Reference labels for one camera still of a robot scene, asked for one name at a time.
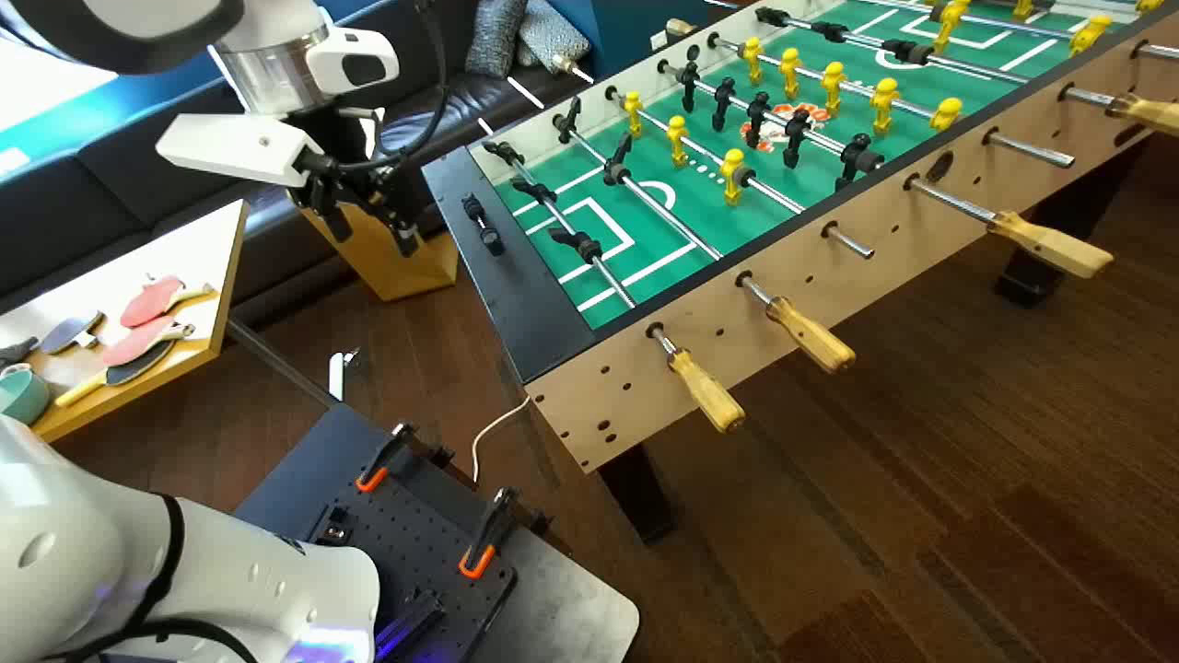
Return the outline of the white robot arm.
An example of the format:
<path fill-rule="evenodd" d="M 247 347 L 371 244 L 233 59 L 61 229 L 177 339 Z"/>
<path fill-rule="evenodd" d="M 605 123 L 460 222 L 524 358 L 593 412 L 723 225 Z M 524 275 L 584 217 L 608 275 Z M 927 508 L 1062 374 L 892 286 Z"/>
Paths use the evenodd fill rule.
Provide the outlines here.
<path fill-rule="evenodd" d="M 181 114 L 181 171 L 303 186 L 349 161 L 303 125 L 400 78 L 400 51 L 321 0 L 3 0 L 53 55 L 114 74 L 215 59 L 235 102 Z M 101 477 L 3 428 L 3 663 L 375 663 L 380 566 L 187 498 Z"/>

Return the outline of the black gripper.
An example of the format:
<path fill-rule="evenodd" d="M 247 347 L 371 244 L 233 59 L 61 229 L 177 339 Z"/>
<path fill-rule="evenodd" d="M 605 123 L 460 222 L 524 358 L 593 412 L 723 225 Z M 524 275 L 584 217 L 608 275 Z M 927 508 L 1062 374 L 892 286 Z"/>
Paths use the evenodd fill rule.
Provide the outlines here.
<path fill-rule="evenodd" d="M 310 182 L 295 200 L 317 211 L 327 225 L 327 236 L 346 244 L 355 229 L 346 225 L 344 207 L 355 201 L 365 217 L 375 217 L 403 254 L 421 248 L 421 231 L 403 217 L 392 191 L 403 171 L 424 151 L 424 134 L 412 134 L 411 142 L 384 142 L 384 118 L 349 114 L 349 112 L 315 112 L 295 118 L 305 129 L 321 153 L 305 159 Z"/>

